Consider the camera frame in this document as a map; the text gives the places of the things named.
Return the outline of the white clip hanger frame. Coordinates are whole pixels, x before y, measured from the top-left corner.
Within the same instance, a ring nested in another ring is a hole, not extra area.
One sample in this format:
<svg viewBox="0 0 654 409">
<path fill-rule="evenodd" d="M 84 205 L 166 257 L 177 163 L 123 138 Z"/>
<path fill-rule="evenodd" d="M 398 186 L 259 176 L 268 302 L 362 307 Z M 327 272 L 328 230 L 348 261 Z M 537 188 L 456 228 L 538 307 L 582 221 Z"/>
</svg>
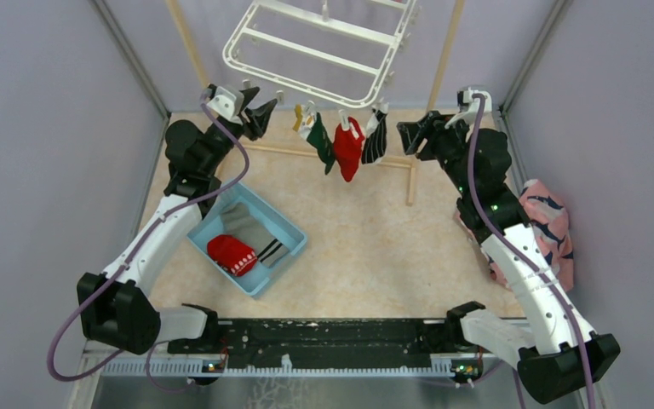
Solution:
<svg viewBox="0 0 654 409">
<path fill-rule="evenodd" d="M 413 23 L 414 17 L 419 11 L 416 1 L 380 1 L 379 4 L 397 9 L 400 12 L 399 22 L 392 34 L 378 32 L 364 26 L 358 26 L 330 17 L 329 3 L 327 1 L 322 2 L 322 11 L 318 14 L 300 9 L 294 5 L 289 5 L 283 1 L 254 1 L 248 7 L 243 18 L 227 40 L 222 50 L 222 58 L 227 66 L 255 78 L 260 78 L 273 84 L 335 103 L 341 107 L 350 109 L 365 108 L 379 101 L 383 87 L 392 81 L 394 71 L 391 67 L 395 55 L 403 49 L 405 41 L 409 38 L 410 34 L 407 32 L 408 26 Z M 253 19 L 261 11 L 273 12 L 274 14 L 287 17 L 294 21 L 316 27 L 324 32 L 381 46 L 384 48 L 384 53 L 381 57 L 380 64 L 377 66 L 365 65 L 355 60 L 349 60 L 326 51 L 315 49 L 314 47 L 308 47 L 286 38 L 262 32 L 251 25 Z M 281 49 L 295 52 L 298 55 L 303 55 L 311 60 L 329 63 L 340 68 L 358 72 L 370 79 L 370 87 L 365 96 L 353 99 L 324 87 L 319 87 L 316 84 L 298 80 L 282 72 L 268 70 L 255 64 L 247 63 L 239 57 L 239 45 L 246 40 L 257 44 L 271 44 Z"/>
</svg>

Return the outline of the grey striped sock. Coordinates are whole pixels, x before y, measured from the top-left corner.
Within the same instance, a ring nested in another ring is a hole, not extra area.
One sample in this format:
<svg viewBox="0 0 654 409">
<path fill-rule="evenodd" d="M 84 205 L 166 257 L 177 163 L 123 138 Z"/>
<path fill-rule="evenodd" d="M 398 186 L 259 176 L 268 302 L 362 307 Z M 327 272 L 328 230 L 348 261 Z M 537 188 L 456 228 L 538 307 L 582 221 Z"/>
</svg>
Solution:
<svg viewBox="0 0 654 409">
<path fill-rule="evenodd" d="M 245 203 L 237 202 L 226 208 L 220 218 L 225 233 L 251 247 L 258 261 L 266 268 L 274 267 L 289 254 L 287 246 L 252 216 Z"/>
</svg>

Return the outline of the light blue plastic basket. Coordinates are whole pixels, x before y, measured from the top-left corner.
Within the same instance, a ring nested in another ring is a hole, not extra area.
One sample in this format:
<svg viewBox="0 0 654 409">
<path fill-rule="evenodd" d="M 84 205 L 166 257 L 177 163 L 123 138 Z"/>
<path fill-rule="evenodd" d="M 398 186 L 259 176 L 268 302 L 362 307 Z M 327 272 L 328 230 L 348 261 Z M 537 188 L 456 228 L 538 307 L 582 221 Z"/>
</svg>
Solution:
<svg viewBox="0 0 654 409">
<path fill-rule="evenodd" d="M 221 193 L 187 235 L 206 260 L 246 295 L 258 298 L 307 246 L 307 234 L 243 183 Z M 225 257 L 253 251 L 252 268 L 234 273 Z"/>
</svg>

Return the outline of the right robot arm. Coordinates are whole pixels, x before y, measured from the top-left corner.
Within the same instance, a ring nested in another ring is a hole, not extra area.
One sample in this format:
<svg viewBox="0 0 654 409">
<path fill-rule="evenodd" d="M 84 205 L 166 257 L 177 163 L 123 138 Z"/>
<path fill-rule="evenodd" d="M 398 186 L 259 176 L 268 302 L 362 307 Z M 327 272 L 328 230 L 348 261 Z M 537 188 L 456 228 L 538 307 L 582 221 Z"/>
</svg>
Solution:
<svg viewBox="0 0 654 409">
<path fill-rule="evenodd" d="M 450 178 L 459 192 L 462 224 L 500 269 L 530 326 L 521 330 L 483 304 L 468 302 L 446 315 L 449 346 L 492 352 L 542 404 L 597 383 L 620 346 L 571 305 L 543 256 L 529 217 L 506 183 L 512 163 L 506 135 L 436 111 L 396 129 L 405 154 L 436 161 Z"/>
</svg>

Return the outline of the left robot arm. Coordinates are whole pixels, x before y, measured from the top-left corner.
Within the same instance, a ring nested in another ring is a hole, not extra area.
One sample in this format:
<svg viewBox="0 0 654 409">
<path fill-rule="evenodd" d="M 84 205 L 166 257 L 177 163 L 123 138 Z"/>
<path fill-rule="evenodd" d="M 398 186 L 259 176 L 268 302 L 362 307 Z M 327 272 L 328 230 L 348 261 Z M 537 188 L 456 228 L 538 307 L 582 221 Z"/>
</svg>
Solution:
<svg viewBox="0 0 654 409">
<path fill-rule="evenodd" d="M 252 107 L 259 92 L 257 87 L 211 84 L 200 98 L 211 122 L 206 130 L 185 119 L 167 127 L 169 182 L 158 208 L 113 262 L 99 273 L 84 274 L 77 283 L 77 315 L 88 340 L 132 354 L 176 340 L 188 340 L 202 353 L 219 346 L 221 329 L 210 323 L 213 310 L 188 304 L 158 309 L 149 295 L 180 242 L 231 187 L 215 174 L 221 162 L 234 148 L 244 149 L 240 138 L 257 141 L 266 133 L 279 100 Z"/>
</svg>

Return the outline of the black striped hanging sock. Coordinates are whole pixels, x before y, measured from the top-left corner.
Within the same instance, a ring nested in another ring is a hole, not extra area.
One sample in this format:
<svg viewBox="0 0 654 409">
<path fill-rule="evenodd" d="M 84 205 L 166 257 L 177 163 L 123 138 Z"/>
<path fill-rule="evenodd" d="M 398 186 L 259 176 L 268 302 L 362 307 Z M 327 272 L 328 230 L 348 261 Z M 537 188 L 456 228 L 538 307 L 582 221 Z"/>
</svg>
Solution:
<svg viewBox="0 0 654 409">
<path fill-rule="evenodd" d="M 361 164 L 380 163 L 387 152 L 387 115 L 389 104 L 380 101 L 371 109 L 372 114 L 365 127 L 366 139 L 361 154 Z"/>
</svg>

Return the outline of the green hanging sock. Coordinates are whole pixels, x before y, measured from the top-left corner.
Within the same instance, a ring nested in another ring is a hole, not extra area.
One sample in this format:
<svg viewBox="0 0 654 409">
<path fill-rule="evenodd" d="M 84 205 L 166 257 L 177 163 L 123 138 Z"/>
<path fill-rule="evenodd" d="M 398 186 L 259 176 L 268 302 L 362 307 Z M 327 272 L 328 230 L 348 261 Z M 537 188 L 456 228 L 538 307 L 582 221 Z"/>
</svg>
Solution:
<svg viewBox="0 0 654 409">
<path fill-rule="evenodd" d="M 321 113 L 312 102 L 296 104 L 294 113 L 293 131 L 315 149 L 318 159 L 324 164 L 324 174 L 328 175 L 336 162 L 336 156 Z"/>
</svg>

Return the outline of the red hanging sock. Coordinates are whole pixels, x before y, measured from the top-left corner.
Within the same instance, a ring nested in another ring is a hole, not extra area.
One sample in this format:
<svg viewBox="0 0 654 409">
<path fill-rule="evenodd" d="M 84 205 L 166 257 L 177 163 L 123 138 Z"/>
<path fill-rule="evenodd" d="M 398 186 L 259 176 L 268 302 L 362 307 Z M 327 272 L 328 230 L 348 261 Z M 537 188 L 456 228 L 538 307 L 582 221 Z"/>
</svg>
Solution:
<svg viewBox="0 0 654 409">
<path fill-rule="evenodd" d="M 359 122 L 345 110 L 339 110 L 338 117 L 333 148 L 341 176 L 350 182 L 359 169 L 365 137 Z"/>
</svg>

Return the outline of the wooden drying rack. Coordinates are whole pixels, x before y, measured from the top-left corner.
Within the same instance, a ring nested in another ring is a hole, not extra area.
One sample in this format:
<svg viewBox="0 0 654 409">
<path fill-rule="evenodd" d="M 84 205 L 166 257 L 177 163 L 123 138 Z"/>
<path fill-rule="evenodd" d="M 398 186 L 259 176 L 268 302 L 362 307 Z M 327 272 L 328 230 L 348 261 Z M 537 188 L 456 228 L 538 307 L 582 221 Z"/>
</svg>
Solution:
<svg viewBox="0 0 654 409">
<path fill-rule="evenodd" d="M 183 11 L 179 1 L 163 1 L 169 11 L 171 19 L 174 23 L 176 30 L 178 31 L 181 42 L 183 44 L 184 50 L 192 64 L 192 68 L 195 71 L 200 85 L 207 86 L 209 84 L 209 75 L 207 73 L 205 64 L 201 55 L 199 54 L 198 46 L 196 40 L 192 35 L 192 31 L 188 24 L 186 14 Z M 368 3 L 379 4 L 380 1 L 366 1 Z M 437 66 L 436 73 L 431 85 L 430 96 L 428 98 L 426 111 L 433 109 L 436 105 L 436 100 L 445 77 L 445 70 L 448 65 L 448 60 L 450 57 L 450 52 L 453 47 L 453 43 L 456 38 L 457 28 L 461 21 L 462 13 L 465 7 L 466 1 L 454 1 L 454 5 L 450 12 L 450 22 L 448 25 L 447 33 L 445 40 L 442 45 L 440 52 L 439 63 Z M 300 149 L 292 146 L 285 146 L 262 142 L 245 142 L 244 147 L 252 150 L 269 152 L 269 153 L 280 153 L 291 156 L 299 156 L 306 158 L 317 158 L 318 155 L 314 150 L 309 151 L 306 149 Z M 416 188 L 417 188 L 417 170 L 418 162 L 417 159 L 407 159 L 407 158 L 398 158 L 396 156 L 387 155 L 379 165 L 387 166 L 391 168 L 406 169 L 409 171 L 409 180 L 407 183 L 407 196 L 406 196 L 406 205 L 412 206 L 416 201 Z"/>
</svg>

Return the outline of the red sock in basket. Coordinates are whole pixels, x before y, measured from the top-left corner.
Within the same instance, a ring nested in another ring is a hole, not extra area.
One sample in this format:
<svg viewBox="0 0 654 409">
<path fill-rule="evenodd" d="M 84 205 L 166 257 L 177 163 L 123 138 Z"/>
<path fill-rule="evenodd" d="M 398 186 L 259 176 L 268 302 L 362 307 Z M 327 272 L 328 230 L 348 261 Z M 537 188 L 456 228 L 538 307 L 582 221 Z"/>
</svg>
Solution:
<svg viewBox="0 0 654 409">
<path fill-rule="evenodd" d="M 206 246 L 207 255 L 232 277 L 242 277 L 258 263 L 255 251 L 228 234 L 214 237 Z"/>
</svg>

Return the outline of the pink patterned cloth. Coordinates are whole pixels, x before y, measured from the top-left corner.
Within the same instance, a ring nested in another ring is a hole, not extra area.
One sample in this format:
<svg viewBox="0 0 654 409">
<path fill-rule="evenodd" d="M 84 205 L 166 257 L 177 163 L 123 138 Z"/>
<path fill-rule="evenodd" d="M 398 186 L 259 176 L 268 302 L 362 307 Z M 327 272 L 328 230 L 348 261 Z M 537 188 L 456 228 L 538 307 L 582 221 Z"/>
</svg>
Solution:
<svg viewBox="0 0 654 409">
<path fill-rule="evenodd" d="M 491 235 L 479 213 L 473 207 L 472 194 L 466 190 L 458 200 L 454 218 L 468 237 L 482 243 Z M 551 267 L 565 291 L 574 287 L 574 251 L 570 237 L 570 218 L 564 201 L 539 179 L 530 179 L 523 184 L 518 196 L 500 187 L 495 194 L 484 198 L 479 195 L 483 212 L 501 233 L 514 225 L 530 223 L 539 251 Z M 493 281 L 508 288 L 508 280 L 498 267 L 494 257 L 480 250 L 488 263 Z"/>
</svg>

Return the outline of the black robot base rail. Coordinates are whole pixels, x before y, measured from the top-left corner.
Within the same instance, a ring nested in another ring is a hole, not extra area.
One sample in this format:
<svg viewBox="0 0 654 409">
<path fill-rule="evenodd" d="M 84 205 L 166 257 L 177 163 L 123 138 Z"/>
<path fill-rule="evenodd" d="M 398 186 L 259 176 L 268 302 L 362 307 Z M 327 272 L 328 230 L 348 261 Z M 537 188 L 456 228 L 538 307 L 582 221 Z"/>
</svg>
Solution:
<svg viewBox="0 0 654 409">
<path fill-rule="evenodd" d="M 484 352 L 457 344 L 442 319 L 287 319 L 219 317 L 208 312 L 200 337 L 169 342 L 171 354 L 214 354 L 238 374 L 392 375 L 475 382 Z"/>
</svg>

